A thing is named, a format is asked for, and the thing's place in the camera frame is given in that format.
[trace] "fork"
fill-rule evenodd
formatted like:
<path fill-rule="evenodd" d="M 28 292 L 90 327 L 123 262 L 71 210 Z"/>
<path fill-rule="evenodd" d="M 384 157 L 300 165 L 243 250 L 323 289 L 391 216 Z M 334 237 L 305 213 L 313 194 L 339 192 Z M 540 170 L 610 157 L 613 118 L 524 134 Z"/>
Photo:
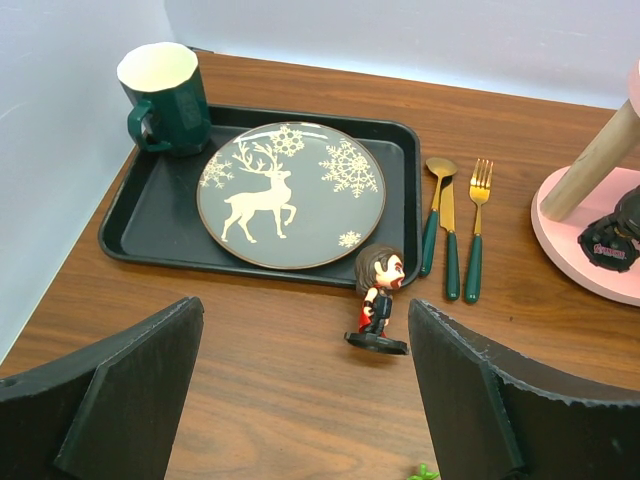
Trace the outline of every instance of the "fork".
<path fill-rule="evenodd" d="M 476 224 L 473 229 L 473 244 L 471 246 L 467 282 L 464 290 L 465 301 L 468 303 L 476 303 L 480 297 L 482 280 L 482 205 L 489 200 L 492 175 L 493 162 L 479 158 L 471 176 L 469 187 L 471 201 L 476 204 Z"/>

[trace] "fork handle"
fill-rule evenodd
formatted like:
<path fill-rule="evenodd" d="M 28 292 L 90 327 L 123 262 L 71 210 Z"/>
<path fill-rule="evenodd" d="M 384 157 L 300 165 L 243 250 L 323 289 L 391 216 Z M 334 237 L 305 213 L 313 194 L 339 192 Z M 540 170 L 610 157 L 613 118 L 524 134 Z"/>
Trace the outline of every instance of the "fork handle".
<path fill-rule="evenodd" d="M 438 231 L 438 219 L 440 215 L 438 210 L 431 210 L 427 225 L 424 227 L 422 236 L 422 267 L 419 275 L 426 277 L 431 272 L 433 265 L 433 252 L 436 248 L 436 232 Z"/>
<path fill-rule="evenodd" d="M 471 256 L 467 268 L 467 282 L 464 289 L 464 298 L 467 303 L 476 303 L 480 297 L 480 283 L 482 280 L 482 235 L 473 237 Z"/>
<path fill-rule="evenodd" d="M 456 232 L 447 233 L 446 293 L 449 300 L 457 300 L 460 297 L 460 267 L 458 266 L 458 239 Z"/>

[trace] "green toy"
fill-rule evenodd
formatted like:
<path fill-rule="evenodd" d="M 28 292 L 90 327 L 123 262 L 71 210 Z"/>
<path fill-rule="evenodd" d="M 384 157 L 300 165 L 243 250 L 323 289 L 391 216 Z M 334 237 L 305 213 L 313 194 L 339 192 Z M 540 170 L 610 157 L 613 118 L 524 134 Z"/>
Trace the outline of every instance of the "green toy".
<path fill-rule="evenodd" d="M 407 478 L 407 480 L 433 480 L 434 478 L 438 478 L 439 476 L 439 473 L 428 471 L 427 466 L 424 463 L 421 463 L 420 475 L 411 475 L 409 478 Z"/>

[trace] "wooden pole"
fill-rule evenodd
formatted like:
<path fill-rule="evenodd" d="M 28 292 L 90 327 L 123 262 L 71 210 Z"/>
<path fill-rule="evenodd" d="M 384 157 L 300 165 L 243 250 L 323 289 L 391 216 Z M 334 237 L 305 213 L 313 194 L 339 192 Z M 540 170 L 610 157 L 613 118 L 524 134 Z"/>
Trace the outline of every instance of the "wooden pole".
<path fill-rule="evenodd" d="M 542 214 L 562 221 L 638 143 L 640 117 L 627 100 L 540 203 Z"/>

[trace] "spoon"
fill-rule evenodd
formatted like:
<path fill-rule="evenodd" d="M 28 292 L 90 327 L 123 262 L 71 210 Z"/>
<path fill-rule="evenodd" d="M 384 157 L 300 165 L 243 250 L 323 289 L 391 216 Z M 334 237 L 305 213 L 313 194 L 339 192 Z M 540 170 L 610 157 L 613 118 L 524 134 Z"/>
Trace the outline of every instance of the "spoon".
<path fill-rule="evenodd" d="M 446 158 L 431 157 L 426 161 L 427 168 L 438 177 L 438 183 L 436 184 L 436 191 L 433 194 L 433 203 L 431 204 L 431 212 L 427 219 L 427 225 L 424 228 L 424 235 L 422 237 L 422 267 L 420 268 L 419 276 L 426 277 L 431 272 L 431 266 L 433 265 L 433 252 L 436 246 L 436 232 L 438 230 L 438 217 L 440 210 L 440 188 L 442 187 L 442 180 L 446 177 L 454 175 L 458 171 L 455 163 Z"/>

